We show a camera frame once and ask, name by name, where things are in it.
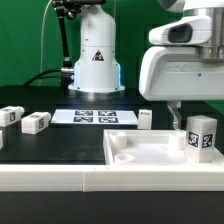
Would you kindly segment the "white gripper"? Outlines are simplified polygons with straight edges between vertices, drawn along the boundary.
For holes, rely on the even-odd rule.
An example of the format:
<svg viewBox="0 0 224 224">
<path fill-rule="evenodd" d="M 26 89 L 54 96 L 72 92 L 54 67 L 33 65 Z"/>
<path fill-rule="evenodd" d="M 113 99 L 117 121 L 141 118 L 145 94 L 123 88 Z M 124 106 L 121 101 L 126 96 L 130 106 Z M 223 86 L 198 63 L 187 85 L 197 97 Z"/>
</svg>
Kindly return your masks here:
<svg viewBox="0 0 224 224">
<path fill-rule="evenodd" d="M 181 129 L 180 101 L 224 100 L 224 15 L 192 15 L 152 29 L 139 92 L 168 101 L 173 128 Z"/>
</svg>

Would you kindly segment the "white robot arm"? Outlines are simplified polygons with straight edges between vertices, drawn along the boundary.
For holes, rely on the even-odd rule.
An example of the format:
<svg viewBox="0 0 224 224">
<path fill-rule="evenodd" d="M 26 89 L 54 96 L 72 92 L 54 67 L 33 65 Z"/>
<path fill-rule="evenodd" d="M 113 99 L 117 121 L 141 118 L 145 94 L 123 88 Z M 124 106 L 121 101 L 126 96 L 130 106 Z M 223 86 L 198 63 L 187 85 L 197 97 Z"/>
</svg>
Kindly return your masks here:
<svg viewBox="0 0 224 224">
<path fill-rule="evenodd" d="M 153 46 L 142 59 L 139 92 L 166 101 L 178 129 L 183 101 L 224 100 L 224 0 L 157 1 L 182 18 L 149 32 Z M 81 16 L 81 52 L 69 89 L 89 99 L 122 91 L 114 19 L 98 2 L 84 2 Z"/>
</svg>

